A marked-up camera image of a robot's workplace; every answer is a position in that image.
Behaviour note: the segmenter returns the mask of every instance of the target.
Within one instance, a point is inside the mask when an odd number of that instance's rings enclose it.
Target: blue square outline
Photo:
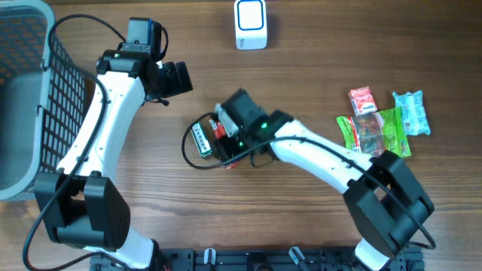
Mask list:
[[[256,29],[244,29],[241,27],[241,19],[240,19],[240,16],[239,16],[239,4],[241,4],[242,2],[259,2],[261,4],[261,27],[259,28],[256,28]],[[259,30],[259,29],[263,29],[264,27],[264,9],[263,9],[263,2],[261,0],[241,0],[238,2],[238,6],[236,7],[237,9],[237,12],[238,12],[238,27],[239,29],[243,30],[243,31],[252,31],[252,30]]]

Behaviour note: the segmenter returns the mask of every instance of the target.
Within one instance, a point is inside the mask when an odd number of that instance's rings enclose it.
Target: plastic bin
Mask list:
[[[56,171],[84,119],[83,78],[48,49],[54,22],[44,2],[0,2],[0,200],[34,199],[35,176]]]

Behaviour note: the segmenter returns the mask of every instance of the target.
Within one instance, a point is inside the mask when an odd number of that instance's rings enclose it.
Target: robotic arm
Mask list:
[[[161,31],[162,26],[152,20],[131,18],[127,42],[120,50],[107,50],[99,59],[98,79],[108,90],[106,117],[86,160],[65,192],[55,200],[44,223],[53,242],[105,252],[130,269],[165,271],[166,260],[158,244],[130,227],[129,206],[114,185],[119,154],[137,110],[144,102],[155,99],[167,105],[163,98],[192,90],[183,62],[162,64],[160,61],[165,53],[158,50]],[[99,116],[101,101],[97,88],[78,137],[60,161],[57,172],[38,174],[34,191],[40,210],[74,169]],[[364,268],[383,269],[418,230],[410,216],[422,224],[434,211],[419,182],[404,161],[393,153],[387,151],[375,158],[348,151],[310,132],[300,121],[281,111],[268,115],[244,90],[217,105],[216,113],[230,137],[243,141],[246,148],[287,136],[305,139],[305,142],[299,139],[273,141],[258,152],[267,152],[299,166],[343,194],[363,236],[355,249],[355,258]],[[340,159],[333,151],[345,159]],[[378,200],[374,194],[377,184],[346,163],[347,160],[384,186],[389,185],[409,213],[388,195]],[[84,193],[83,199],[72,198],[79,192]]]

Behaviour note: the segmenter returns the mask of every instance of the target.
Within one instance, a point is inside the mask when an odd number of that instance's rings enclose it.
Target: table surface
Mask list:
[[[286,111],[343,144],[335,118],[353,115],[349,90],[370,86],[380,109],[394,107],[393,91],[423,90],[432,134],[409,138],[413,156],[406,162],[436,208],[425,223],[438,243],[425,253],[427,270],[480,269],[480,2],[268,2],[269,44],[256,51],[236,49],[232,8],[227,2],[53,7],[58,18],[92,14],[124,34],[129,17],[153,18],[169,31],[166,60],[188,64],[194,91],[170,99],[169,107],[140,108],[130,126],[117,186],[132,226],[161,248],[355,245],[360,235],[343,199],[323,181],[284,163],[192,169],[181,156],[182,133],[243,87],[267,111]],[[87,20],[66,23],[59,36],[92,72],[119,42]],[[198,156],[195,148],[189,154]],[[23,269],[21,249],[38,207],[2,202],[0,213],[0,270]],[[36,266],[48,267],[83,253],[51,243],[41,226],[30,254]]]

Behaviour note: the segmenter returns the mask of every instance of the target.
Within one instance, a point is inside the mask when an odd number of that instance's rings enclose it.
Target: snack bag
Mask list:
[[[370,114],[378,110],[377,105],[375,105],[375,99],[373,95],[371,95],[370,87],[360,87],[356,90],[350,90],[348,96],[352,102],[355,116]]]
[[[401,122],[404,125],[405,134],[409,136],[417,136],[421,133],[430,135],[429,122],[423,107],[422,90],[414,94],[397,95],[397,93],[393,93],[393,97],[395,107],[401,108]]]
[[[345,146],[351,151],[380,156],[385,150],[400,157],[411,155],[401,124],[401,108],[357,117],[337,117]]]

